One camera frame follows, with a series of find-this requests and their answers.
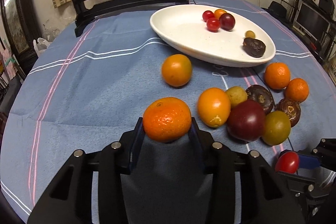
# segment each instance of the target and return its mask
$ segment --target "plate rim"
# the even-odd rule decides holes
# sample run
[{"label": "plate rim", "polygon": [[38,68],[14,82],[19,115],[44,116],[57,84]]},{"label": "plate rim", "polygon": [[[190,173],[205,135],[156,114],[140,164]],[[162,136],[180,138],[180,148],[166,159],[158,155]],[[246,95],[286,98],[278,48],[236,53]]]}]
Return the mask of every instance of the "plate rim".
[{"label": "plate rim", "polygon": [[162,10],[165,10],[165,9],[172,9],[172,7],[176,7],[176,6],[189,6],[189,5],[197,5],[197,6],[201,6],[201,7],[209,7],[209,8],[217,8],[216,6],[210,6],[210,5],[198,5],[198,4],[181,4],[181,5],[173,5],[173,6],[168,6],[168,7],[164,7],[164,8],[162,8],[162,9],[160,9],[160,10],[157,10],[155,13],[153,13],[152,15],[151,15],[151,18],[150,18],[150,25],[151,25],[151,27],[152,27],[152,29],[154,30],[154,32],[156,32],[160,37],[164,37],[165,39],[167,39],[167,40],[170,40],[170,41],[174,41],[174,43],[175,44],[177,44],[179,47],[183,47],[183,48],[185,48],[186,50],[189,50],[189,51],[194,51],[194,52],[197,52],[198,54],[200,54],[200,55],[206,55],[207,57],[211,57],[211,58],[213,58],[213,59],[216,59],[216,60],[218,60],[218,59],[223,59],[223,60],[228,60],[228,61],[231,61],[231,62],[233,62],[233,63],[243,63],[243,62],[246,62],[246,63],[259,63],[259,64],[264,64],[264,63],[267,63],[268,61],[270,61],[274,56],[275,56],[275,54],[276,54],[276,47],[275,47],[275,44],[274,44],[274,41],[273,41],[273,39],[268,35],[268,33],[263,29],[263,28],[261,28],[258,24],[256,24],[255,22],[253,22],[252,20],[250,20],[250,19],[248,19],[248,18],[246,18],[246,17],[244,17],[244,16],[242,16],[242,15],[239,15],[239,14],[237,14],[237,13],[235,13],[235,12],[233,12],[233,11],[231,11],[231,10],[227,10],[227,11],[229,11],[229,12],[231,12],[231,13],[233,13],[233,14],[236,14],[236,15],[239,15],[239,16],[241,16],[241,17],[244,17],[245,19],[247,19],[247,20],[249,20],[250,22],[252,22],[253,24],[255,24],[256,26],[258,26],[260,29],[262,29],[264,32],[265,32],[265,34],[269,37],[269,39],[271,40],[271,42],[272,42],[272,45],[273,45],[273,53],[272,53],[272,55],[270,56],[270,57],[268,57],[268,58],[265,58],[265,59],[258,59],[258,58],[256,58],[256,59],[241,59],[241,60],[237,60],[237,59],[232,59],[232,58],[230,58],[230,57],[221,57],[221,58],[219,58],[218,56],[216,56],[216,55],[214,55],[214,54],[210,54],[210,53],[204,53],[203,51],[200,51],[200,50],[197,50],[197,49],[195,49],[195,48],[192,48],[192,47],[190,47],[190,46],[186,46],[186,45],[183,45],[183,44],[181,44],[181,43],[179,43],[179,42],[176,42],[174,39],[171,39],[171,38],[169,38],[167,35],[165,35],[163,32],[161,32],[159,29],[157,29],[156,27],[155,27],[155,25],[154,25],[154,23],[153,23],[153,21],[152,21],[152,19],[153,19],[153,17],[155,16],[155,14],[157,14],[157,13],[159,13],[159,12],[161,12]]}]

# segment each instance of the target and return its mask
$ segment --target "dark brown dried fruit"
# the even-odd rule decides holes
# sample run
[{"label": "dark brown dried fruit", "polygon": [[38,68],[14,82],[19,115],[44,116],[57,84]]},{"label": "dark brown dried fruit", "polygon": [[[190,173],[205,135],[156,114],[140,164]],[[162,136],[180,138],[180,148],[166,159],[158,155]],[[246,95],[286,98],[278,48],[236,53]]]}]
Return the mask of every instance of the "dark brown dried fruit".
[{"label": "dark brown dried fruit", "polygon": [[272,111],[274,98],[269,90],[261,85],[252,85],[247,88],[246,93],[247,99],[258,102],[262,106],[265,114],[269,114]]},{"label": "dark brown dried fruit", "polygon": [[261,40],[247,37],[244,39],[243,49],[249,56],[259,58],[264,55],[266,45]]},{"label": "dark brown dried fruit", "polygon": [[295,102],[288,98],[284,98],[280,100],[278,104],[278,110],[286,113],[291,122],[291,127],[295,126],[299,122],[301,116],[301,108],[298,102]]}]

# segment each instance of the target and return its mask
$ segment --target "monitor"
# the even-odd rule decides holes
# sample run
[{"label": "monitor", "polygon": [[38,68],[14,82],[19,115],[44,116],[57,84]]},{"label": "monitor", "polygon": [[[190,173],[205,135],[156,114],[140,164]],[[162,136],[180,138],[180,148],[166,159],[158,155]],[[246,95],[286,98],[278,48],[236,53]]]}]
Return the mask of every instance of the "monitor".
[{"label": "monitor", "polygon": [[324,32],[329,29],[329,22],[317,11],[302,3],[295,20],[315,40],[320,41]]}]

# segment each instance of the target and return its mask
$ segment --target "white plate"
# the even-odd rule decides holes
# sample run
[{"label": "white plate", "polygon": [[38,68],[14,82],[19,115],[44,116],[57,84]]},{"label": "white plate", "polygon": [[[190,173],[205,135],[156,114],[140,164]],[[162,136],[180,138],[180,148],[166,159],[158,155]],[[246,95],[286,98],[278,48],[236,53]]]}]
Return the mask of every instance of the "white plate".
[{"label": "white plate", "polygon": [[[210,63],[229,67],[253,67],[267,63],[276,52],[269,35],[258,25],[230,10],[236,20],[231,31],[207,30],[202,14],[217,8],[206,5],[176,5],[156,11],[150,19],[153,30],[167,44],[177,50]],[[245,32],[251,30],[263,41],[266,51],[260,58],[249,56],[243,50]]]}]

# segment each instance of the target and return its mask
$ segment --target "orange tomato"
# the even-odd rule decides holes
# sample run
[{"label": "orange tomato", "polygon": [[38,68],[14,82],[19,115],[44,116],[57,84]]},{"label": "orange tomato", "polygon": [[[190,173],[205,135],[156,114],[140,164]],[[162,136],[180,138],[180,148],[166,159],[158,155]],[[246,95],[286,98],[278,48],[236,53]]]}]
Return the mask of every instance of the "orange tomato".
[{"label": "orange tomato", "polygon": [[161,73],[167,84],[178,87],[189,82],[193,74],[193,67],[185,55],[174,54],[163,62]]},{"label": "orange tomato", "polygon": [[217,9],[213,14],[215,15],[215,18],[219,19],[222,14],[227,13],[227,11],[223,9]]},{"label": "orange tomato", "polygon": [[207,89],[198,98],[198,115],[202,122],[209,127],[222,126],[228,119],[230,110],[229,96],[219,88]]},{"label": "orange tomato", "polygon": [[289,82],[285,90],[285,97],[302,103],[309,95],[309,87],[305,80],[295,78]]},{"label": "orange tomato", "polygon": [[271,63],[266,68],[264,79],[271,89],[282,90],[288,86],[291,72],[284,63]]},{"label": "orange tomato", "polygon": [[182,137],[191,127],[191,113],[185,102],[175,97],[153,102],[143,114],[143,129],[158,142],[170,142]]}]

